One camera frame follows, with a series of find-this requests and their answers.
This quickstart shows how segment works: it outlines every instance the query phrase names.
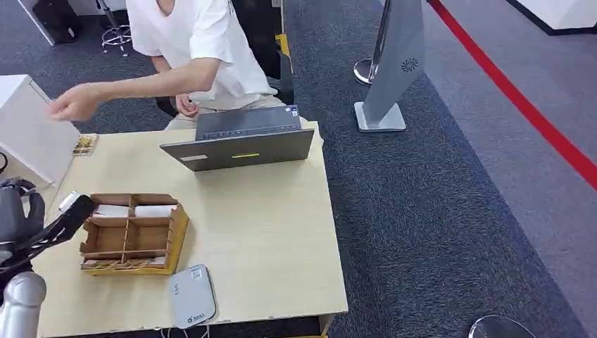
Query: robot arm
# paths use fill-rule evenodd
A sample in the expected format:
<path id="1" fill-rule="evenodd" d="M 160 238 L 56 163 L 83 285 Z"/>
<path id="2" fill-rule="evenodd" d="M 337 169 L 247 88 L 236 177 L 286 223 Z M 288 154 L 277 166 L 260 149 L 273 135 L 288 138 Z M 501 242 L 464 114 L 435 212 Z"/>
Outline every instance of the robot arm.
<path id="1" fill-rule="evenodd" d="M 22 198 L 29 197 L 25 216 Z M 79 196 L 70 208 L 44 228 L 44 200 L 35 186 L 17 178 L 0 183 L 0 338 L 36 338 L 39 311 L 46 296 L 44 279 L 31 260 L 43 250 L 73 238 L 97 205 Z"/>

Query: small card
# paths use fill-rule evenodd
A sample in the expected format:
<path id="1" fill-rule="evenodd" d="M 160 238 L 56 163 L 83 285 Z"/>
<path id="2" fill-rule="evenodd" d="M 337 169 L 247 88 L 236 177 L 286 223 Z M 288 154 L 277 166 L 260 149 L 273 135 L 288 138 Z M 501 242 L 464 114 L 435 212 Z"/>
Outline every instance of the small card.
<path id="1" fill-rule="evenodd" d="M 81 134 L 79 135 L 79 142 L 75 149 L 73 149 L 73 155 L 90 155 L 97 144 L 98 134 Z"/>

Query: laptop keyboard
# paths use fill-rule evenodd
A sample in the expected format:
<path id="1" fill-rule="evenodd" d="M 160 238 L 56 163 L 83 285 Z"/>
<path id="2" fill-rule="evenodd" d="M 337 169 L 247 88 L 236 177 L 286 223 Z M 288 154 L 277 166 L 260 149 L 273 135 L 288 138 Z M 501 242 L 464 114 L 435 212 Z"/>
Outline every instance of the laptop keyboard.
<path id="1" fill-rule="evenodd" d="M 249 136 L 249 135 L 257 135 L 257 134 L 270 134 L 273 132 L 284 132 L 287 130 L 298 130 L 300 127 L 298 125 L 278 125 L 276 127 L 265 127 L 265 128 L 256 128 L 256 129 L 249 129 L 249 130 L 234 130 L 231 132 L 209 132 L 203 134 L 203 139 L 221 139 L 224 137 L 238 137 L 238 136 Z"/>

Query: gray laptop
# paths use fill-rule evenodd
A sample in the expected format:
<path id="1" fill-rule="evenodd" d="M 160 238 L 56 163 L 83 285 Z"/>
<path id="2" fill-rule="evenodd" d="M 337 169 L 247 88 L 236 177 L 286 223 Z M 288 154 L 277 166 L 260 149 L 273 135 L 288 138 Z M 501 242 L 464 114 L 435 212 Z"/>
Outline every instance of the gray laptop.
<path id="1" fill-rule="evenodd" d="M 296 106 L 201 114 L 196 141 L 163 144 L 193 171 L 304 160 L 314 129 L 303 129 Z"/>

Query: red stripe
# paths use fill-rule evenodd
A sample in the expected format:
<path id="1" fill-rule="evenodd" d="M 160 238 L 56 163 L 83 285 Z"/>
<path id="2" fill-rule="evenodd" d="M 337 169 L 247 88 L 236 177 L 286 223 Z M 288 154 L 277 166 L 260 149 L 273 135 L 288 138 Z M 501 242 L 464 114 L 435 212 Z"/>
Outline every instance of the red stripe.
<path id="1" fill-rule="evenodd" d="M 597 190 L 597 165 L 586 157 L 572 142 L 557 130 L 541 112 L 526 98 L 518 88 L 502 73 L 502 71 L 481 50 L 458 21 L 448 12 L 439 0 L 428 0 L 446 26 L 460 40 L 469 54 L 483 68 L 485 73 L 498 88 L 512 101 L 527 120 L 543 135 L 551 146 L 591 185 Z"/>

